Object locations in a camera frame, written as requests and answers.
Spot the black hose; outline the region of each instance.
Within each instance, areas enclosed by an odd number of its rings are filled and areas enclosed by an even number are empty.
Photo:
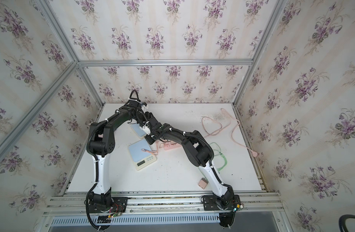
[[[140,99],[139,99],[139,94],[137,93],[136,90],[132,90],[132,91],[131,91],[130,98],[132,97],[132,94],[133,94],[134,92],[136,93],[136,98],[137,98],[138,100],[140,100]]]
[[[105,123],[107,123],[107,122],[108,122],[108,121],[106,121],[106,120],[100,122],[100,123],[94,128],[94,130],[91,132],[91,134],[90,134],[90,136],[88,137],[88,140],[87,140],[86,151],[87,151],[90,155],[92,155],[92,156],[95,158],[95,160],[99,160],[99,159],[98,159],[98,157],[97,157],[95,154],[93,154],[93,153],[90,152],[90,144],[91,144],[91,141],[92,141],[92,137],[95,135],[95,133],[98,131],[98,129],[99,129],[100,127],[102,127],[102,126],[103,126]],[[88,212],[88,197],[89,197],[90,193],[91,193],[91,192],[94,190],[94,188],[96,187],[97,182],[99,181],[99,164],[98,164],[98,163],[99,163],[99,162],[96,162],[96,163],[95,163],[95,173],[96,173],[96,175],[95,175],[95,184],[94,184],[94,185],[92,186],[92,188],[87,192],[86,198],[85,198],[86,216],[87,216],[87,219],[88,219],[89,223],[90,223],[90,224],[92,225],[92,227],[94,227],[95,229],[99,229],[99,226],[95,225],[95,223],[91,220],[90,213]]]
[[[349,218],[355,219],[355,215],[345,214],[345,215],[342,215],[340,217],[340,219],[338,220],[338,226],[340,227],[341,232],[349,232],[346,227],[346,220]]]

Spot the digital kitchen scale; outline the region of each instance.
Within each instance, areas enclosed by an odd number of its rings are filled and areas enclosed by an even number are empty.
[[[140,140],[129,146],[129,152],[136,170],[145,168],[146,166],[157,160],[155,155],[150,154],[149,152],[142,151],[142,149],[151,151],[150,146],[145,139]]]

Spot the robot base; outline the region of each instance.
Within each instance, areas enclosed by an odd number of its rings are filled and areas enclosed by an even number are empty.
[[[229,204],[226,210],[233,210],[237,207],[237,205],[241,205],[239,195],[234,195],[235,201],[233,204]],[[221,210],[216,203],[217,196],[215,195],[206,195],[202,197],[204,211],[214,211],[214,210]]]

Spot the black mounting plate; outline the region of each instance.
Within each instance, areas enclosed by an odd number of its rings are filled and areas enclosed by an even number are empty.
[[[122,213],[124,213],[126,211],[126,206],[127,206],[127,200],[129,199],[128,197],[112,197],[112,199],[114,200],[114,204],[115,205],[121,205],[122,207],[118,207],[118,212],[121,212],[122,209]],[[117,210],[117,206],[113,206],[113,208],[111,209],[110,212],[107,212],[106,214],[109,213],[114,213]],[[89,205],[88,206],[88,212],[89,213],[103,213],[100,211],[100,208],[96,205]]]
[[[239,205],[241,204],[240,199],[239,199],[239,195],[234,195],[234,198],[235,198],[235,202],[233,202],[233,204],[229,204],[229,207],[226,210],[233,210],[234,207],[237,206],[237,204],[239,204]],[[215,195],[203,196],[202,202],[203,202],[204,211],[214,211],[214,210],[219,211],[219,210],[221,210],[216,204],[216,199],[217,199],[217,196],[215,196]]]

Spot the pink cable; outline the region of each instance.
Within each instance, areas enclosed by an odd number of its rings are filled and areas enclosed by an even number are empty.
[[[153,154],[153,155],[157,155],[157,154],[158,154],[158,151],[149,151],[149,150],[144,149],[144,148],[142,148],[141,150],[142,150],[142,151],[145,151],[145,152],[148,152],[148,153],[150,153],[150,154]]]
[[[258,155],[258,153],[257,153],[257,152],[255,152],[255,151],[251,150],[250,148],[248,148],[248,147],[246,147],[246,146],[244,146],[244,145],[240,144],[239,142],[235,141],[235,140],[234,140],[234,138],[233,138],[233,133],[234,133],[235,129],[236,129],[237,127],[239,127],[239,125],[240,125],[240,121],[239,121],[238,119],[234,118],[233,116],[231,116],[231,115],[229,114],[229,112],[227,112],[227,111],[226,111],[226,109],[221,108],[221,111],[224,111],[224,112],[223,112],[223,114],[224,114],[224,115],[226,115],[226,117],[228,117],[228,116],[229,116],[229,117],[233,118],[235,121],[237,121],[237,122],[238,122],[238,124],[237,124],[237,125],[236,125],[233,129],[232,129],[232,134],[231,134],[231,139],[232,139],[232,141],[233,141],[233,142],[235,142],[236,144],[238,144],[238,145],[242,146],[242,147],[247,148],[248,150],[250,150],[250,151],[251,151],[252,156],[253,156],[253,157],[256,157],[256,156]]]
[[[231,116],[231,115],[229,114],[229,112],[227,112],[226,109],[224,109],[224,108],[221,108],[221,113],[222,113],[226,118],[229,119],[229,124],[227,124],[225,127],[223,127],[223,125],[222,125],[221,123],[219,123],[219,122],[216,121],[216,120],[213,120],[213,119],[210,118],[210,117],[207,117],[207,116],[202,117],[201,122],[202,122],[203,129],[204,129],[204,131],[208,134],[208,135],[204,136],[204,138],[206,138],[206,137],[208,137],[208,136],[215,136],[215,135],[218,135],[223,129],[227,128],[227,127],[231,124],[231,122],[232,122],[232,121],[231,121],[231,118],[233,118],[234,120],[236,120],[236,121],[238,122],[238,124],[232,129],[232,133],[231,133],[231,139],[232,139],[232,141],[235,142],[236,144],[242,146],[242,147],[247,148],[248,150],[251,151],[252,156],[253,156],[253,157],[256,157],[256,156],[258,155],[257,152],[255,152],[255,151],[251,150],[250,148],[248,148],[248,147],[246,147],[246,146],[240,144],[239,142],[235,141],[234,138],[233,138],[233,133],[234,133],[235,129],[236,129],[237,127],[239,127],[240,121],[239,121],[238,119],[234,118],[233,116]],[[207,130],[206,130],[206,128],[204,127],[203,118],[208,118],[208,119],[210,119],[211,121],[220,124],[220,128],[217,129],[217,130],[215,130],[215,131],[212,132],[212,133],[208,133]]]
[[[215,122],[215,123],[220,124],[220,128],[219,128],[219,129],[217,129],[216,131],[212,132],[212,133],[208,133],[208,131],[207,131],[207,130],[206,130],[206,128],[204,127],[204,124],[203,124],[203,118],[208,118],[208,119],[210,119],[211,121],[213,121],[213,122]],[[208,135],[204,136],[204,138],[206,138],[206,137],[209,137],[209,136],[215,136],[215,135],[218,135],[218,134],[219,134],[219,133],[220,133],[223,129],[227,128],[227,127],[230,125],[231,120],[230,120],[230,118],[229,118],[229,124],[227,124],[225,127],[223,127],[223,125],[222,125],[221,123],[219,123],[218,121],[213,120],[212,118],[210,118],[210,117],[206,117],[206,116],[203,116],[203,117],[202,117],[201,122],[202,122],[202,127],[203,127],[204,131],[208,134]]]

